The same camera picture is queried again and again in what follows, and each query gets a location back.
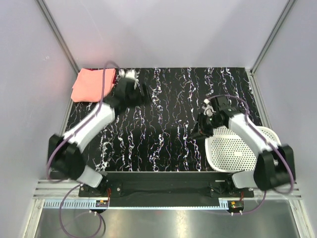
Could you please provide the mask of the salmon pink t shirt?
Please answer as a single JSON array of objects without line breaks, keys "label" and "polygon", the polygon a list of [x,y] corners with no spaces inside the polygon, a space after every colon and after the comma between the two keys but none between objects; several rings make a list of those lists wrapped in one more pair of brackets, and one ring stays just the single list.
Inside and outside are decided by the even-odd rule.
[{"label": "salmon pink t shirt", "polygon": [[[71,100],[75,103],[98,102],[101,99],[103,80],[96,77],[89,69],[82,68],[78,73],[77,79],[72,87]],[[104,85],[104,96],[114,87],[111,82]]]}]

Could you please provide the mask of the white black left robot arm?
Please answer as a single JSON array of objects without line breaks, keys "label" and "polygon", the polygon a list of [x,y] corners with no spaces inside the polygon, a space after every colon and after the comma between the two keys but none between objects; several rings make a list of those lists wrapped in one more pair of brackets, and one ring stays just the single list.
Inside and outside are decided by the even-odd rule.
[{"label": "white black left robot arm", "polygon": [[127,108],[147,106],[151,102],[148,86],[135,77],[125,76],[75,127],[62,136],[49,139],[48,168],[68,179],[88,185],[95,196],[106,193],[105,177],[88,166],[82,156],[86,146]]}]

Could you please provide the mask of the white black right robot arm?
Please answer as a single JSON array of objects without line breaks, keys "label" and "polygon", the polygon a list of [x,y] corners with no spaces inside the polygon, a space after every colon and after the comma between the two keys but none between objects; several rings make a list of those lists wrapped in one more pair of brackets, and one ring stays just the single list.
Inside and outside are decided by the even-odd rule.
[{"label": "white black right robot arm", "polygon": [[225,184],[229,196],[237,196],[243,188],[281,194],[294,190],[293,149],[266,137],[240,111],[200,113],[189,139],[204,140],[212,169],[232,174]]}]

